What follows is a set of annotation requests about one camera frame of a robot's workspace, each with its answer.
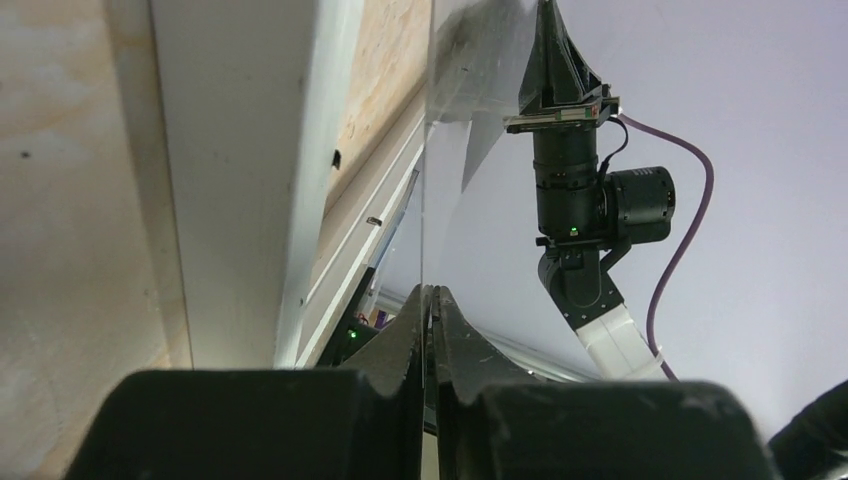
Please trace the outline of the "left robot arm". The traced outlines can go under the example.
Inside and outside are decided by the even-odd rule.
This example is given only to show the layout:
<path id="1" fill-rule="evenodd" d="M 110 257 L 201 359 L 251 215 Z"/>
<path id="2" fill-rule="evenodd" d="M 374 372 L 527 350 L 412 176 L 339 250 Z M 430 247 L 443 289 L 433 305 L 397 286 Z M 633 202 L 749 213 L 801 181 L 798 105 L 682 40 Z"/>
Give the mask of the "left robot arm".
<path id="1" fill-rule="evenodd" d="M 706 382 L 541 381 L 417 286 L 341 365 L 148 370 L 105 399 L 70 479 L 843 479 L 847 388 L 771 440 Z"/>

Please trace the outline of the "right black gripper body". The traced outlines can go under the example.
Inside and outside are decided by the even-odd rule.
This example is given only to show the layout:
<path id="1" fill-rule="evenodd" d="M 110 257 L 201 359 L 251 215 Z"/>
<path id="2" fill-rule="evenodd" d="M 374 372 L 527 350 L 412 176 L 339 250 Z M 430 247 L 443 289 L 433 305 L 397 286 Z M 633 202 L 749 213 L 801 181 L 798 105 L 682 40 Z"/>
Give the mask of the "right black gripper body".
<path id="1" fill-rule="evenodd" d="M 510 134 L 598 128 L 620 113 L 620 98 L 586 63 L 555 1 L 536 4 L 534 42 L 518 107 L 517 114 L 504 119 Z"/>

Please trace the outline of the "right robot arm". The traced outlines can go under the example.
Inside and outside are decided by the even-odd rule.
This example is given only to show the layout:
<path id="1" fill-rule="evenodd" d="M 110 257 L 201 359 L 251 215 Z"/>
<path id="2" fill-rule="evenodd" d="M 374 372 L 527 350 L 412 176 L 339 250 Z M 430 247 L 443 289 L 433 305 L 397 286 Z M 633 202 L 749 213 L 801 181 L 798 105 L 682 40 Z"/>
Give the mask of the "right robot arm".
<path id="1" fill-rule="evenodd" d="M 673 180 L 662 167 L 614 172 L 599 156 L 599 129 L 618 122 L 620 101 L 586 64 L 553 1 L 536 5 L 518 107 L 505 129 L 533 141 L 545 290 L 604 378 L 662 379 L 662 356 L 610 272 L 633 246 L 669 236 Z"/>

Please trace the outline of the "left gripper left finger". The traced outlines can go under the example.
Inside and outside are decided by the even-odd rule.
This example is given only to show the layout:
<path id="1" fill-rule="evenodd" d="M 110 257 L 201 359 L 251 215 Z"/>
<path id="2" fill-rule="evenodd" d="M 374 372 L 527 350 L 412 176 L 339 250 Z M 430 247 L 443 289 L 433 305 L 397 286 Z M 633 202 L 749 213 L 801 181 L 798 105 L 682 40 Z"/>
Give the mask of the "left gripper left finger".
<path id="1" fill-rule="evenodd" d="M 424 414 L 417 286 L 337 367 L 145 370 L 105 398 L 70 479 L 417 479 Z"/>

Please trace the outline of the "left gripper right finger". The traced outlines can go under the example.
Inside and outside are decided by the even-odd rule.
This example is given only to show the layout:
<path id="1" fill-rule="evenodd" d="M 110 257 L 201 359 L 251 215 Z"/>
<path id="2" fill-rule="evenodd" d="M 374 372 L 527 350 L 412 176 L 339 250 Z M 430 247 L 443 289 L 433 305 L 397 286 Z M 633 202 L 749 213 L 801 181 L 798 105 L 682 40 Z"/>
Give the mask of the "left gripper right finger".
<path id="1" fill-rule="evenodd" d="M 431 300 L 444 479 L 775 479 L 752 420 L 708 382 L 534 378 L 464 317 Z"/>

